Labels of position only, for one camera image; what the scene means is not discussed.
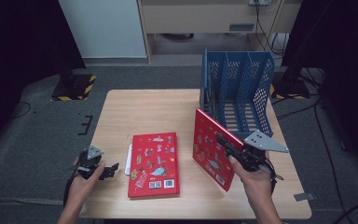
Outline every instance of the red book cover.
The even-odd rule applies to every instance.
[[[176,133],[134,135],[129,198],[179,194]]]
[[[217,133],[220,133],[234,147],[242,148],[243,142],[238,137],[230,133],[205,112],[197,109],[194,127],[193,159],[219,186],[228,191],[234,171],[226,156],[226,149],[216,140]]]

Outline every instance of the red book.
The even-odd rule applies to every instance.
[[[196,111],[194,127],[193,159],[225,191],[229,190],[234,170],[226,156],[226,149],[216,140],[220,133],[236,148],[242,148],[243,142],[226,128],[200,109]]]
[[[129,198],[179,194],[176,133],[134,135]]]

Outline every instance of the gray carpet floor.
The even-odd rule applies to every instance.
[[[50,101],[58,76],[24,89],[13,118],[0,134],[0,199],[12,200],[0,201],[0,223],[56,222],[71,164],[80,150],[90,144],[108,91],[200,87],[200,66],[98,66],[89,67],[88,71],[97,78],[87,100]],[[281,116],[302,109],[316,102],[317,97],[281,101],[274,105],[275,113]],[[358,155],[341,149],[326,112],[320,106],[316,112],[337,185],[313,108],[279,119],[304,190],[316,197],[310,201],[310,219],[284,220],[286,223],[334,223],[343,214],[339,198],[347,210],[358,205]],[[89,121],[88,116],[93,119],[88,133],[82,135],[85,131],[82,123]],[[50,205],[15,201],[24,199]],[[351,220],[344,218],[340,223],[358,223],[358,209],[350,217]],[[80,222],[103,223],[103,220]]]

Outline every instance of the white wall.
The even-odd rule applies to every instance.
[[[136,0],[59,0],[83,58],[146,58]]]

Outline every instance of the black curtain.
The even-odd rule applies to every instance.
[[[0,130],[22,89],[57,64],[85,67],[58,0],[0,0]]]
[[[304,0],[282,65],[325,71],[325,108],[343,147],[358,152],[358,1]]]

